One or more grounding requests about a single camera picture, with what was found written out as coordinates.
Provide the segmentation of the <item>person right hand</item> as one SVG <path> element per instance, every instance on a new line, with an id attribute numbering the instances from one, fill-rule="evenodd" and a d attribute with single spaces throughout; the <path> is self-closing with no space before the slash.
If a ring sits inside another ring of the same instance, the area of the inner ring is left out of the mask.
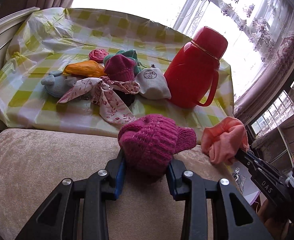
<path id="1" fill-rule="evenodd" d="M 263 202 L 257 215 L 273 239 L 294 239 L 290 232 L 290 222 L 280 209 L 268 199 Z"/>

